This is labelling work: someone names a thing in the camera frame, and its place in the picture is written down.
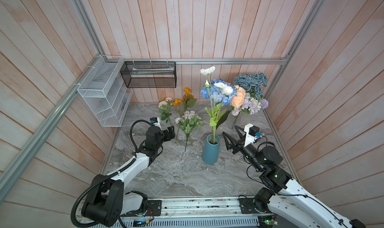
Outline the teal ceramic vase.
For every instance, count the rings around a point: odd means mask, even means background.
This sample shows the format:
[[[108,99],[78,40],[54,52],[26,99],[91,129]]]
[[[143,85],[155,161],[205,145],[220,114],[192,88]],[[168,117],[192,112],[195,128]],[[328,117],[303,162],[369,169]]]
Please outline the teal ceramic vase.
[[[208,135],[203,149],[202,159],[206,164],[214,164],[219,158],[220,138],[212,134]]]

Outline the teal blue rose bouquet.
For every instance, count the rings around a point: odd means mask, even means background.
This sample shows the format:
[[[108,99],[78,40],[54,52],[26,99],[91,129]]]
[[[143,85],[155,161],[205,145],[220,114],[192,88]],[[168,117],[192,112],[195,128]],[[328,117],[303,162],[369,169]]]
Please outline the teal blue rose bouquet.
[[[263,98],[262,87],[267,87],[268,78],[262,72],[251,75],[239,74],[234,78],[234,85],[243,88],[248,93],[252,93],[255,98],[261,99]]]

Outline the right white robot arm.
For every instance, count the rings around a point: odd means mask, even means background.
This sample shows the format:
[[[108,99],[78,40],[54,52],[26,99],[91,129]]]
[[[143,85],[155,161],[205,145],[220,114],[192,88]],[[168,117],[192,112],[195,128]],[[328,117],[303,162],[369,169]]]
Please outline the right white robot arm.
[[[238,139],[223,133],[227,150],[241,153],[264,185],[253,199],[254,209],[260,213],[273,213],[299,228],[363,228],[358,219],[350,220],[318,200],[280,167],[283,158],[273,142],[254,144],[262,138],[259,128],[247,124],[235,126]]]

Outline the pink white hydrangea bouquet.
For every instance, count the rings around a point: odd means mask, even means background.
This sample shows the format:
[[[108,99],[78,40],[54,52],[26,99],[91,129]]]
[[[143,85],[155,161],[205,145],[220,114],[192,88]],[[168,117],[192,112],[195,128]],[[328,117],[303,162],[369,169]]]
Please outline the pink white hydrangea bouquet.
[[[266,109],[269,106],[269,102],[266,99],[255,99],[255,98],[247,98],[245,97],[245,101],[240,108],[232,108],[230,114],[233,116],[237,116],[240,113],[245,115],[253,115],[258,113],[259,111]]]

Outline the peach rose stem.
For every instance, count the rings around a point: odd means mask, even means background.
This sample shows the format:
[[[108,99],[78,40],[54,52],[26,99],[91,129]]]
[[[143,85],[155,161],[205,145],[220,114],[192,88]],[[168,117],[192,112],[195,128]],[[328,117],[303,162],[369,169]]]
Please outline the peach rose stem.
[[[237,94],[232,97],[231,106],[240,108],[245,101],[246,91],[238,85],[235,85],[235,90],[237,91]]]

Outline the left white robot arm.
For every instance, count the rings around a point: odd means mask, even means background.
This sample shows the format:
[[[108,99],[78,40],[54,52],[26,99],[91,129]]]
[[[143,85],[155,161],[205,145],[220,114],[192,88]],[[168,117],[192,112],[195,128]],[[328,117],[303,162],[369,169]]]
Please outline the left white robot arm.
[[[150,126],[146,139],[133,157],[108,175],[94,177],[90,187],[75,201],[71,210],[71,221],[78,228],[98,224],[111,227],[121,215],[147,210],[148,196],[137,191],[124,193],[128,184],[159,156],[163,143],[176,137],[175,128],[162,130]]]

